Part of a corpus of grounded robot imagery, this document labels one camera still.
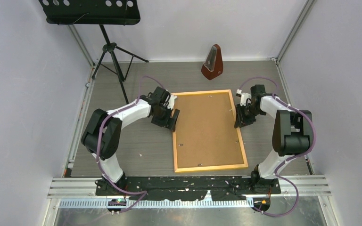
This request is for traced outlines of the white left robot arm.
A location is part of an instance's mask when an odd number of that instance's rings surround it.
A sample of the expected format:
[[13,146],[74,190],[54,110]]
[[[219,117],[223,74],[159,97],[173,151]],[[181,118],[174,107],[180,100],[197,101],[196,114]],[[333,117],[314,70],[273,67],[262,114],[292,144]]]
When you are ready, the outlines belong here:
[[130,124],[151,118],[151,123],[174,132],[180,111],[176,95],[162,87],[137,97],[133,102],[114,110],[95,110],[84,130],[81,143],[93,155],[107,188],[115,195],[125,191],[125,173],[116,156],[122,130]]

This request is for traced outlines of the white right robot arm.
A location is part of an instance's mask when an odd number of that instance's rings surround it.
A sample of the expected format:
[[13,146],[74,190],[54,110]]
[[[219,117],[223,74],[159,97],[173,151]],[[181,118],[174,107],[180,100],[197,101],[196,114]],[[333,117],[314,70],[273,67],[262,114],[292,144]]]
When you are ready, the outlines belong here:
[[236,91],[240,98],[236,108],[235,128],[253,124],[258,115],[274,119],[272,150],[251,172],[249,186],[256,193],[274,187],[281,172],[293,159],[306,153],[314,143],[312,114],[297,110],[277,95],[266,92],[264,85],[254,85],[250,92]]

